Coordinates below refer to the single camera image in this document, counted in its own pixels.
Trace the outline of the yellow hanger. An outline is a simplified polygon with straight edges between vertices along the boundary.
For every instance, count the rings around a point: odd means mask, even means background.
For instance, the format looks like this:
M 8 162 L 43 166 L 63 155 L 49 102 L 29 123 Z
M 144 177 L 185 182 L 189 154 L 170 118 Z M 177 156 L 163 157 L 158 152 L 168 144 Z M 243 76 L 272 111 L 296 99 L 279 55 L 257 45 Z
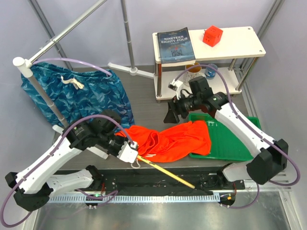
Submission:
M 146 163 L 146 164 L 148 164 L 148 165 L 150 165 L 150 166 L 152 166 L 152 167 L 154 167 L 155 169 L 157 169 L 157 170 L 159 170 L 160 172 L 164 173 L 165 175 L 167 175 L 167 176 L 169 176 L 169 177 L 175 179 L 176 181 L 178 181 L 178 182 L 184 184 L 185 186 L 187 186 L 187 187 L 189 187 L 189 188 L 191 188 L 191 189 L 195 189 L 195 186 L 194 186 L 193 184 L 191 184 L 191 183 L 189 183 L 188 181 L 186 181 L 186 180 L 180 178 L 179 176 L 176 176 L 175 174 L 173 174 L 173 173 L 171 173 L 170 171 L 168 171 L 168 170 L 162 168 L 161 166 L 159 166 L 159 165 L 157 165 L 157 164 L 155 164 L 155 163 L 153 163 L 153 162 L 151 162 L 151 161 L 145 159 L 145 158 L 142 157 L 142 156 L 139 156 L 139 155 L 138 155 L 138 156 L 137 156 L 137 159 L 136 159 L 133 163 L 130 164 L 131 167 L 134 168 L 134 169 L 139 169 L 139 168 L 141 167 L 141 165 L 140 165 L 140 163 L 139 163 L 139 160 L 142 161 L 142 162 L 144 162 L 144 163 Z

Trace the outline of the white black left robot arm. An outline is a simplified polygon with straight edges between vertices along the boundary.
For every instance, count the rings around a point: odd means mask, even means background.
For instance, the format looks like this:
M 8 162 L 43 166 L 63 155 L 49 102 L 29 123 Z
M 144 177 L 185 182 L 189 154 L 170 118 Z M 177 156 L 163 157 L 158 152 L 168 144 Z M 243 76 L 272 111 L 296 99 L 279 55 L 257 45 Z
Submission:
M 96 145 L 102 147 L 108 155 L 133 163 L 138 154 L 138 144 L 129 134 L 115 134 L 116 128 L 125 130 L 120 120 L 119 115 L 111 110 L 76 120 L 32 165 L 21 172 L 8 173 L 5 180 L 12 189 L 10 195 L 16 204 L 32 212 L 44 206 L 51 198 L 66 192 L 84 188 L 99 190 L 103 176 L 93 165 L 75 173 L 55 175 L 66 162 Z

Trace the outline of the orange shorts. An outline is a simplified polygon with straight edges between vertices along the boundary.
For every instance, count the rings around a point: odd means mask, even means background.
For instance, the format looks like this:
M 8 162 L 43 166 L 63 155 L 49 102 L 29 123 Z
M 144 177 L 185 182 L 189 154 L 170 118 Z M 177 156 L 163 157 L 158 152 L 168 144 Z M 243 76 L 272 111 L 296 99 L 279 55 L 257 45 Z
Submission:
M 212 146 L 204 121 L 189 121 L 161 132 L 133 125 L 126 132 L 138 143 L 138 154 L 157 163 L 178 161 L 190 153 L 205 156 Z

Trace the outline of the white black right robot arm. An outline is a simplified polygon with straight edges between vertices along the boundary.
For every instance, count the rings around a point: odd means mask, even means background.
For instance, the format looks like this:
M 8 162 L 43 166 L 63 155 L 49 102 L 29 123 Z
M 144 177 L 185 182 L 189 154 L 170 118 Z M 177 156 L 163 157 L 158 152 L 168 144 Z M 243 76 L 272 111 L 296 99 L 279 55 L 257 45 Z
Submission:
M 183 82 L 172 80 L 168 87 L 176 95 L 168 102 L 168 112 L 164 123 L 178 123 L 190 111 L 202 110 L 226 126 L 246 146 L 253 159 L 242 163 L 231 163 L 222 168 L 217 176 L 217 185 L 228 189 L 234 181 L 251 179 L 265 184 L 287 167 L 287 158 L 280 152 L 288 151 L 288 144 L 276 141 L 263 133 L 231 104 L 223 92 L 213 93 L 204 77 L 189 81 L 191 93 L 183 94 Z

